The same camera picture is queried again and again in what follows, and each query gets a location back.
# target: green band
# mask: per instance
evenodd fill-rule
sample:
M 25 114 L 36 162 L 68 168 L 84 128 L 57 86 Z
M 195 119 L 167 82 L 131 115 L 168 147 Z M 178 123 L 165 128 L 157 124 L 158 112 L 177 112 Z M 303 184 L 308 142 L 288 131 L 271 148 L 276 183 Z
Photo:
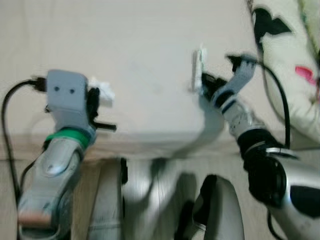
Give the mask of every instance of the green band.
M 51 141 L 55 138 L 70 138 L 76 140 L 78 143 L 80 143 L 83 147 L 83 149 L 86 149 L 89 145 L 89 138 L 84 135 L 82 132 L 75 130 L 75 129 L 63 129 L 61 131 L 58 131 L 54 134 L 51 134 L 47 136 L 45 141 Z

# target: black cable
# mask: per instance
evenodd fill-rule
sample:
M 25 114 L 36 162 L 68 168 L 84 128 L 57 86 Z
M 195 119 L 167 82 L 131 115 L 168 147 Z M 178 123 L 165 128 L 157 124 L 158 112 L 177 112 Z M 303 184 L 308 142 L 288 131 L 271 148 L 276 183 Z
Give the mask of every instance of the black cable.
M 280 237 L 275 229 L 274 229 L 274 226 L 272 225 L 272 218 L 271 218 L 271 213 L 270 211 L 268 210 L 267 212 L 267 222 L 268 222 L 268 228 L 269 228 L 269 231 L 271 232 L 272 236 L 277 239 L 277 240 L 284 240 L 282 237 Z
M 7 131 L 7 124 L 6 124 L 6 111 L 7 111 L 7 106 L 9 103 L 10 98 L 12 95 L 21 87 L 26 86 L 26 85 L 35 85 L 35 81 L 33 80 L 25 80 L 17 85 L 15 85 L 13 88 L 9 90 L 9 92 L 5 95 L 4 100 L 2 102 L 2 107 L 1 107 L 1 126 L 2 126 L 2 133 L 3 133 L 3 138 L 4 138 L 4 143 L 5 143 L 5 150 L 7 154 L 7 160 L 9 162 L 9 167 L 10 167 L 10 174 L 11 174 L 11 180 L 12 180 L 12 185 L 13 185 L 13 190 L 14 190 L 14 197 L 15 197 L 15 204 L 18 206 L 19 203 L 19 198 L 21 196 L 21 190 L 19 187 L 18 183 L 18 178 L 17 178 L 17 170 L 15 166 L 15 159 L 13 156 L 12 152 L 12 145 L 10 141 L 10 137 L 8 135 Z
M 261 66 L 264 70 L 266 70 L 272 76 L 276 86 L 279 89 L 281 99 L 282 99 L 282 104 L 283 104 L 283 110 L 284 110 L 284 127 L 285 127 L 285 144 L 284 145 L 286 148 L 290 149 L 290 115 L 289 115 L 289 107 L 288 107 L 285 91 L 279 79 L 275 75 L 275 73 L 268 66 L 264 65 L 262 62 L 256 62 L 256 64 Z M 267 211 L 267 224 L 268 224 L 270 233 L 275 239 L 284 240 L 282 237 L 280 237 L 276 233 L 274 226 L 272 224 L 272 216 L 269 210 Z
M 256 62 L 256 64 L 261 66 L 264 70 L 266 70 L 272 76 L 276 86 L 279 89 L 281 99 L 282 99 L 282 104 L 283 104 L 283 111 L 284 111 L 284 127 L 285 127 L 285 144 L 284 145 L 286 148 L 290 149 L 290 115 L 289 115 L 289 107 L 288 107 L 288 102 L 287 102 L 284 88 L 282 87 L 275 73 L 268 66 L 258 61 Z
M 23 170 L 21 177 L 20 177 L 20 193 L 22 194 L 24 191 L 24 184 L 25 184 L 25 179 L 26 179 L 26 174 L 27 172 L 34 166 L 36 160 L 31 162 L 26 168 Z

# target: white plastic piece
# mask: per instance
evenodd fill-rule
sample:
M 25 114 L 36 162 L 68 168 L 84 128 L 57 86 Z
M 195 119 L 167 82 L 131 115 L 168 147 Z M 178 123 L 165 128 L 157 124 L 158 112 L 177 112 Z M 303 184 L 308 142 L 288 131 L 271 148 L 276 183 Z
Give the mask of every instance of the white plastic piece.
M 192 86 L 191 89 L 195 93 L 202 93 L 201 76 L 205 70 L 205 62 L 207 58 L 207 50 L 200 46 L 192 55 Z
M 108 82 L 99 81 L 95 76 L 91 77 L 88 86 L 100 90 L 100 104 L 106 107 L 112 107 L 115 100 L 115 93 L 112 91 Z

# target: black pattern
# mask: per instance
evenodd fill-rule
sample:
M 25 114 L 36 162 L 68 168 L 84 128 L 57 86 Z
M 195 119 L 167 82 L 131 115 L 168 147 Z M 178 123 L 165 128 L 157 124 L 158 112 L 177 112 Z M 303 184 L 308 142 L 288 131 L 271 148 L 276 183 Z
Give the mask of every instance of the black pattern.
M 254 23 L 255 41 L 260 48 L 262 48 L 262 45 L 260 43 L 261 38 L 266 33 L 269 33 L 271 35 L 292 33 L 289 27 L 279 17 L 272 19 L 272 15 L 265 8 L 256 8 L 253 11 L 253 14 L 255 15 L 255 23 Z

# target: wooden floor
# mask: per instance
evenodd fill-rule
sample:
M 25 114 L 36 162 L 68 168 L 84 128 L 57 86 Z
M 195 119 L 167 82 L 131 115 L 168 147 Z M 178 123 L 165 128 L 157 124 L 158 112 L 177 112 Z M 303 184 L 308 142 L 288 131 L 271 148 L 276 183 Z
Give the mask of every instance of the wooden floor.
M 299 152 L 302 159 L 320 169 L 320 150 Z M 18 161 L 19 172 L 28 164 Z M 238 155 L 213 155 L 198 159 L 165 159 L 149 161 L 132 159 L 127 163 L 128 182 L 123 187 L 125 198 L 124 235 L 126 240 L 172 240 L 181 208 L 186 200 L 199 194 L 204 178 L 218 174 L 231 181 L 236 190 L 243 219 L 246 240 L 273 240 L 266 221 L 266 209 L 249 194 L 247 174 Z M 87 236 L 91 209 L 99 179 L 108 171 L 108 163 L 86 163 L 74 197 L 74 240 Z M 0 235 L 15 239 L 15 208 L 13 192 L 5 161 L 0 161 Z M 109 208 L 108 194 L 100 208 Z M 201 239 L 201 232 L 195 239 Z

